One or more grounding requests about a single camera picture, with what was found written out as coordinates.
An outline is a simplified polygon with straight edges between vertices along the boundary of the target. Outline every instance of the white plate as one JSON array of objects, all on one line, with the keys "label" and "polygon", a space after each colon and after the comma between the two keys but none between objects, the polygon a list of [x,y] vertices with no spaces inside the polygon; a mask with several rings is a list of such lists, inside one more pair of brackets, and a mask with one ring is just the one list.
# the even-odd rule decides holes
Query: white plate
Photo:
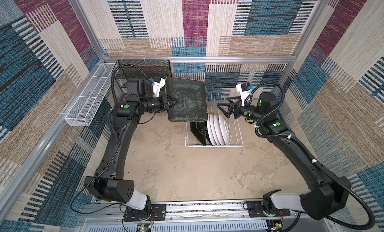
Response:
[{"label": "white plate", "polygon": [[214,139],[214,135],[212,134],[212,129],[211,129],[211,124],[209,122],[209,117],[210,117],[210,114],[208,114],[208,120],[207,120],[207,129],[208,129],[209,140],[211,141],[211,144],[213,146],[215,146],[216,142],[215,142],[215,139]]},{"label": "white plate", "polygon": [[225,145],[229,145],[229,129],[227,125],[227,121],[223,118],[223,116],[218,116],[218,122],[220,124],[221,134],[223,135]]},{"label": "white plate", "polygon": [[218,116],[216,114],[214,115],[214,125],[215,125],[215,131],[216,131],[216,135],[220,145],[225,145],[223,135],[221,134],[221,130],[220,130],[220,123],[218,121]]},{"label": "white plate", "polygon": [[220,143],[219,143],[219,141],[218,141],[218,138],[217,138],[217,135],[216,135],[216,130],[215,130],[215,126],[214,126],[214,116],[213,116],[213,114],[210,114],[210,115],[209,115],[209,124],[211,125],[211,131],[212,131],[212,135],[214,136],[215,144],[220,145]]}]

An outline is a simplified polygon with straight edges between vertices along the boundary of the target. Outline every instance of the brown stained surface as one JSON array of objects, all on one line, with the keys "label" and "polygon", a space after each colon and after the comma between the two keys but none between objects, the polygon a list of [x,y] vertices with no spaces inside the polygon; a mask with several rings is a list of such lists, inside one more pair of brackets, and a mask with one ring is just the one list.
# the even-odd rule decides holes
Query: brown stained surface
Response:
[{"label": "brown stained surface", "polygon": [[[144,114],[145,122],[152,114]],[[166,113],[138,125],[132,137],[124,179],[152,201],[261,198],[274,189],[303,191],[307,186],[289,160],[252,125],[239,119],[242,148],[185,147],[185,123]]]}]

